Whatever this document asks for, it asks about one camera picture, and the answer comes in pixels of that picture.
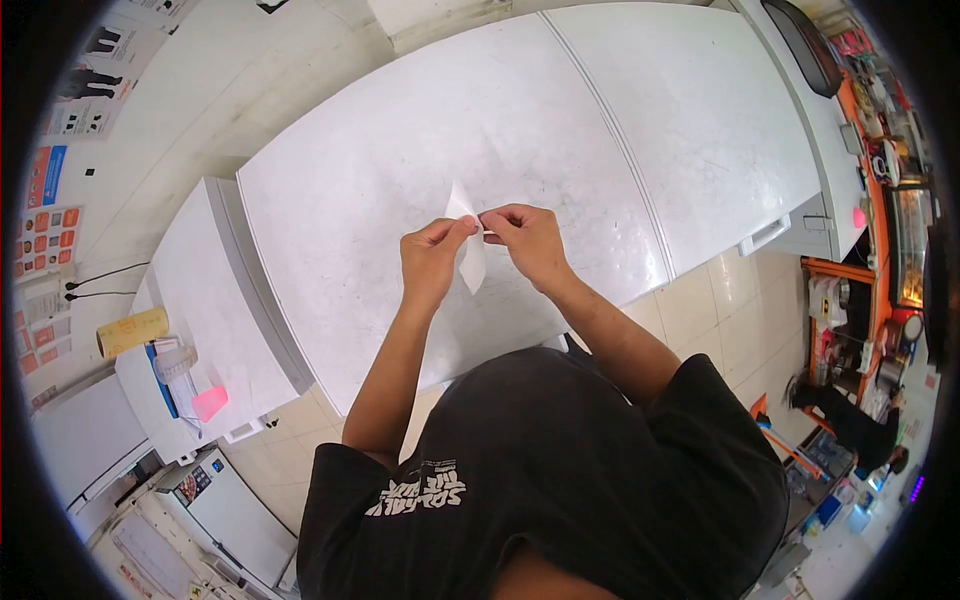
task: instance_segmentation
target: black clothing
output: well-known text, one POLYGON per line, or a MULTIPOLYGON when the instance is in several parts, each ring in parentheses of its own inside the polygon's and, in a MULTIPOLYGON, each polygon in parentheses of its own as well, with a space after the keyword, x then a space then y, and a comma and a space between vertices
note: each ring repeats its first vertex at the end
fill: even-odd
POLYGON ((645 416, 548 348, 468 372, 391 474, 316 450, 297 573, 312 598, 486 598, 518 542, 622 598, 738 598, 780 542, 783 467, 704 354, 645 416))
POLYGON ((99 85, 120 85, 123 82, 122 77, 111 77, 103 73, 97 73, 90 69, 73 69, 67 75, 67 80, 60 87, 58 94, 64 98, 84 98, 86 96, 107 96, 113 97, 113 90, 105 87, 90 87, 92 84, 99 85))
POLYGON ((880 424, 861 411, 832 386, 818 388, 799 384, 794 405, 798 408, 818 406, 824 411, 837 443, 856 452, 857 465, 868 472, 882 467, 890 460, 897 444, 900 427, 900 409, 887 413, 887 422, 880 424))
POLYGON ((106 27, 98 27, 96 34, 86 43, 86 52, 88 54, 94 52, 113 52, 116 50, 118 41, 120 41, 120 34, 112 32, 106 27))

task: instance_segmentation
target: plastic wrap roll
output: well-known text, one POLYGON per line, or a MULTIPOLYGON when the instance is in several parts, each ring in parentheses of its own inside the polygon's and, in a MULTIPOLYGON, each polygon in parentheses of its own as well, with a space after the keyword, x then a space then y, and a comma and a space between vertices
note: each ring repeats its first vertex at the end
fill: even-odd
POLYGON ((104 358, 113 358, 165 335, 168 327, 167 312, 163 307, 151 308, 98 328, 97 348, 104 358))

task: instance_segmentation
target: pink cup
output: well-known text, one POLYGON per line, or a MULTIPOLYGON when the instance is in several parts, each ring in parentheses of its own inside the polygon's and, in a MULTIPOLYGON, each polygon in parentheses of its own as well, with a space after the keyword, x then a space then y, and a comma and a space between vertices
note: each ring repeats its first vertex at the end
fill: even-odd
POLYGON ((227 390, 224 386, 218 385, 212 390, 207 390, 199 396, 193 396, 190 405, 193 406, 193 412, 197 418, 204 423, 213 419, 213 416, 220 412, 220 409, 227 404, 227 390))

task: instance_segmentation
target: dark hair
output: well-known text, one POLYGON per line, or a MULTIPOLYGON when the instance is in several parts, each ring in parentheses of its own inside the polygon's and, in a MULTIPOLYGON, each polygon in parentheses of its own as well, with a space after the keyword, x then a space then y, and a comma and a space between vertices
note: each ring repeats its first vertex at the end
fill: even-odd
POLYGON ((910 459, 910 450, 902 445, 894 448, 894 451, 896 450, 900 451, 900 456, 890 461, 890 470, 892 470, 895 475, 899 475, 906 468, 907 461, 910 459))

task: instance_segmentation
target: hand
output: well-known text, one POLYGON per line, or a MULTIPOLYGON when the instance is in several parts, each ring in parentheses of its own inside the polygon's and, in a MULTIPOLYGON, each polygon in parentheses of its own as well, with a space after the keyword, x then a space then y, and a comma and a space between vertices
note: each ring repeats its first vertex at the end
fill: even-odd
POLYGON ((570 277, 576 277, 566 263, 564 242, 552 210, 507 204, 477 216, 485 228, 493 231, 484 234, 484 241, 506 246, 516 268, 539 292, 550 296, 570 277))
POLYGON ((891 398, 890 400, 891 409, 900 408, 901 406, 903 406, 903 388, 902 387, 899 390, 897 390, 897 393, 894 394, 894 397, 891 398))
POLYGON ((402 305, 426 311, 430 316, 437 312, 453 280, 457 249, 476 229, 470 216, 436 219, 420 231, 400 238, 402 305))

